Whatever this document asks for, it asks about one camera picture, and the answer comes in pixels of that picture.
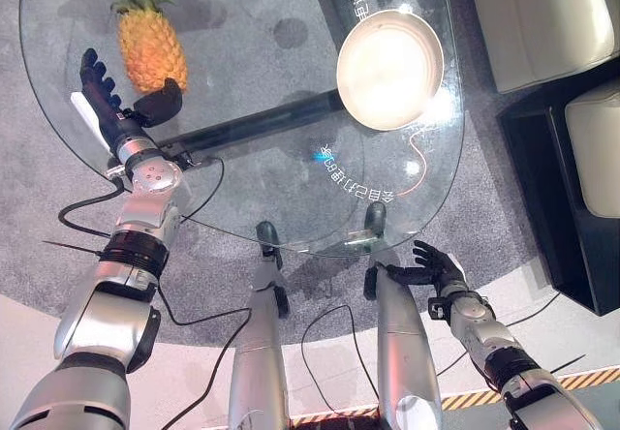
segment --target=glass table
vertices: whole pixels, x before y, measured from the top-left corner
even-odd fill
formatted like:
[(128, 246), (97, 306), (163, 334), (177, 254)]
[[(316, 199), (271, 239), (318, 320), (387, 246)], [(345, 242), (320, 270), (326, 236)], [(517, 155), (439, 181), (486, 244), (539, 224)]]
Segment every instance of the glass table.
[[(248, 239), (268, 220), (288, 249), (348, 257), (397, 245), (434, 217), (460, 156), (463, 110), (448, 0), (173, 0), (164, 11), (187, 56), (188, 91), (173, 120), (149, 130), (184, 169), (193, 218)], [(126, 78), (113, 0), (21, 0), (27, 72), (46, 118), (98, 173), (109, 155), (70, 102), (79, 60), (94, 47), (123, 105)], [(442, 85), (427, 111), (400, 130), (356, 122), (336, 90), (336, 63), (362, 19), (397, 9), (421, 16), (442, 44)], [(368, 205), (387, 209), (381, 240), (364, 231)]]

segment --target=white cushion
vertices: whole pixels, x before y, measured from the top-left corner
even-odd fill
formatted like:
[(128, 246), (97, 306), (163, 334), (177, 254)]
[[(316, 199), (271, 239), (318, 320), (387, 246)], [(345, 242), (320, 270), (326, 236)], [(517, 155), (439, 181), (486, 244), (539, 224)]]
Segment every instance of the white cushion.
[(475, 1), (500, 92), (583, 72), (620, 46), (618, 0)]
[(586, 206), (620, 218), (620, 78), (571, 101), (566, 121)]

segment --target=floor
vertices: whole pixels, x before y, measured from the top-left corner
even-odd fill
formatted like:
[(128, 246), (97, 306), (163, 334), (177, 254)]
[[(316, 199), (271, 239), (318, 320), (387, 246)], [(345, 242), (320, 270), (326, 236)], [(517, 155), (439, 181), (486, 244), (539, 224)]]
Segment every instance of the floor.
[[(473, 2), (451, 2), (468, 110), (465, 142), (449, 198), (421, 237), (456, 254), (473, 287), (482, 288), (499, 318), (510, 321), (536, 311), (552, 296), (495, 121), (495, 114), (523, 93), (495, 93)], [(3, 0), (0, 6), (4, 22), (0, 26), (0, 140), (5, 147), (0, 168), (0, 202), (5, 209), (0, 222), (0, 354), (5, 358), (0, 395), (8, 397), (0, 401), (3, 427), (15, 415), (27, 390), (54, 366), (51, 344), (58, 317), (66, 307), (67, 293), (93, 262), (88, 255), (51, 248), (40, 241), (99, 247), (101, 241), (96, 238), (62, 228), (55, 215), (68, 202), (109, 189), (69, 151), (40, 111), (20, 57), (17, 9), (18, 0)], [(79, 218), (92, 226), (113, 222), (119, 205), (102, 204)], [(258, 248), (240, 238), (190, 225), (180, 232), (162, 282), (178, 317), (192, 319), (224, 306), (242, 305)], [(408, 245), (398, 251), (403, 260), (409, 257)], [(376, 312), (374, 304), (361, 296), (365, 260), (325, 260), (293, 253), (284, 257), (292, 315), (281, 324), (281, 334), (287, 344), (287, 370), (295, 371), (288, 376), (291, 413), (316, 412), (325, 406), (300, 364), (301, 332), (326, 306), (349, 303), (356, 315), (362, 354), (374, 374)], [(414, 295), (423, 310), (428, 292), (416, 291)], [(159, 301), (155, 306), (162, 308)], [(436, 366), (442, 369), (462, 349), (445, 325), (424, 317)], [(235, 322), (182, 329), (164, 316), (158, 337), (161, 343), (157, 343), (151, 361), (130, 376), (132, 428), (156, 428), (202, 392), (217, 345), (231, 334)], [(617, 363), (618, 324), (620, 312), (600, 319), (561, 296), (536, 321), (519, 325), (514, 333), (544, 367), (553, 368), (586, 353), (567, 369), (581, 371)], [(334, 318), (317, 325), (310, 338), (316, 340), (309, 346), (314, 355), (311, 366), (323, 365), (318, 370), (320, 381), (338, 407), (367, 404), (373, 399), (359, 367), (353, 365), (349, 330), (346, 322)], [(31, 334), (24, 338), (23, 331)], [(182, 428), (225, 422), (231, 366), (230, 354), (213, 396), (186, 417)], [(440, 379), (443, 394), (482, 386), (465, 359)]]

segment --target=bowl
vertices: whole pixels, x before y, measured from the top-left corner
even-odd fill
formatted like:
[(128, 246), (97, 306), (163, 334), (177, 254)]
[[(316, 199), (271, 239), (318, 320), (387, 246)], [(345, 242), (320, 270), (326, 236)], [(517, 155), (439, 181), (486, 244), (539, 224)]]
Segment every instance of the bowl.
[(377, 12), (349, 33), (340, 49), (336, 80), (349, 114), (379, 131), (420, 117), (441, 86), (444, 53), (431, 26), (398, 10)]

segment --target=chair cushion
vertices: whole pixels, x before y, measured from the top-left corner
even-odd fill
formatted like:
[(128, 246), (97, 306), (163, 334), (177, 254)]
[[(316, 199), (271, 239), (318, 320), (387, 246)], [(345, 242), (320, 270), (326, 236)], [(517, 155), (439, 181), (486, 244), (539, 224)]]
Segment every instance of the chair cushion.
[(620, 78), (571, 101), (566, 121), (586, 206), (620, 218)]

